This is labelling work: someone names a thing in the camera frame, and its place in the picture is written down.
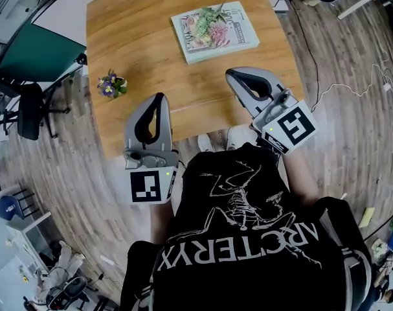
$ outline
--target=floor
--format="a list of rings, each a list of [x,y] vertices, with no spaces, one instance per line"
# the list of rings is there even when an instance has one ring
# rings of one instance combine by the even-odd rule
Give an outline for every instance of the floor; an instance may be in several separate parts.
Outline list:
[[[346,3],[311,8],[294,2],[319,65],[320,92],[334,82],[363,92],[370,84],[372,63],[386,57],[381,46],[390,56],[386,66],[393,74],[393,41],[384,15],[371,2],[339,21],[335,16]],[[306,101],[312,106],[316,71],[297,17],[291,11],[280,20],[297,60]],[[344,87],[326,94],[314,112],[320,133],[305,148],[325,195],[339,198],[347,192],[357,221],[365,207],[376,207],[370,227],[362,230],[364,236],[393,212],[393,193],[376,185],[379,178],[393,185],[393,93],[383,92],[376,69],[373,82],[361,98]],[[108,279],[96,285],[118,301],[124,274],[102,262],[100,255],[125,268],[130,245],[149,237],[148,210],[124,203],[124,160],[106,161],[102,155],[85,79],[77,75],[73,85],[64,82],[57,97],[57,105],[64,106],[66,100],[72,107],[70,114],[54,117],[59,138],[49,139],[45,129],[32,142],[11,130],[7,155],[0,162],[1,184],[19,182],[31,188],[41,209],[52,212],[66,243],[86,256],[84,273],[95,280],[104,272]],[[219,148],[226,143],[226,134],[222,130],[210,136]],[[180,141],[175,147],[186,163],[198,151],[197,139]],[[180,188],[177,179],[175,206]]]

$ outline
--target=small potted flower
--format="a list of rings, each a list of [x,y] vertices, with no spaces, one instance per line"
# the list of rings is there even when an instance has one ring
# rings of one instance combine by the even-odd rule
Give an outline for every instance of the small potted flower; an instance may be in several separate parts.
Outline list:
[[[97,88],[100,89],[101,95],[116,99],[120,93],[127,92],[127,81],[109,69],[108,76],[98,79]]]

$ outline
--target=skeleton print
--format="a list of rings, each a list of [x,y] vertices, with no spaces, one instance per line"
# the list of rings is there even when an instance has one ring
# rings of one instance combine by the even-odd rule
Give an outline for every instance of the skeleton print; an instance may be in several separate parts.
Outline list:
[[[275,225],[277,226],[276,228],[279,229],[289,229],[291,227],[295,221],[296,216],[292,212],[283,213],[283,208],[280,205],[283,194],[282,191],[268,197],[265,200],[265,202],[274,205],[276,208],[277,214],[273,218],[262,218],[258,214],[260,209],[252,206],[247,200],[248,192],[245,189],[253,177],[255,177],[259,171],[261,171],[262,166],[260,165],[257,169],[254,169],[247,164],[242,163],[241,161],[236,162],[244,168],[243,171],[225,178],[225,180],[223,179],[223,175],[201,174],[201,176],[206,176],[207,178],[211,178],[215,181],[209,194],[210,197],[229,196],[225,206],[215,206],[210,210],[207,219],[205,220],[203,229],[179,233],[178,235],[169,238],[168,241],[171,242],[174,240],[180,240],[182,238],[200,235],[207,232],[216,213],[222,214],[228,224],[234,227],[239,227],[241,231],[246,231],[248,229],[255,231],[264,230],[274,227]],[[245,181],[240,184],[242,177],[245,177],[245,179],[242,179]],[[285,249],[287,249],[290,254],[296,256],[297,258],[300,255],[308,261],[318,264],[321,267],[320,262],[306,256],[304,252],[298,247],[287,243]]]

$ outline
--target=purple flower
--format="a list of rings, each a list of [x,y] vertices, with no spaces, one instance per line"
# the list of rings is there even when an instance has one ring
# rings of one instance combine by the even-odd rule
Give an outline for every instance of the purple flower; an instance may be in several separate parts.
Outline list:
[[[98,85],[97,88],[102,86],[104,84],[104,80],[102,80],[101,78],[98,79]]]
[[[110,97],[110,96],[114,95],[115,92],[116,92],[116,90],[113,86],[111,86],[110,82],[103,83],[103,88],[102,88],[103,96]]]
[[[216,22],[209,28],[209,36],[214,43],[219,43],[227,38],[228,28],[222,22]]]
[[[109,74],[108,77],[109,77],[109,81],[110,81],[111,83],[114,84],[114,83],[116,82],[116,78],[117,78],[117,75],[116,75],[116,74]]]

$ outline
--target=book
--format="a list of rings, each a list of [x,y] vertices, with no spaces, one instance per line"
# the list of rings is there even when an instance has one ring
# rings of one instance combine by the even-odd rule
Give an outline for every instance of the book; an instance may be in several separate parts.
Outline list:
[[[211,6],[211,9],[218,10],[220,6]],[[203,10],[200,8],[172,17],[172,23],[188,64],[255,48],[260,44],[260,40],[239,1],[223,4],[221,8],[223,21],[218,21],[222,24],[215,25],[219,28],[218,31],[222,31],[222,36],[219,36],[216,41],[212,39],[212,36],[198,36],[196,24],[202,13]]]

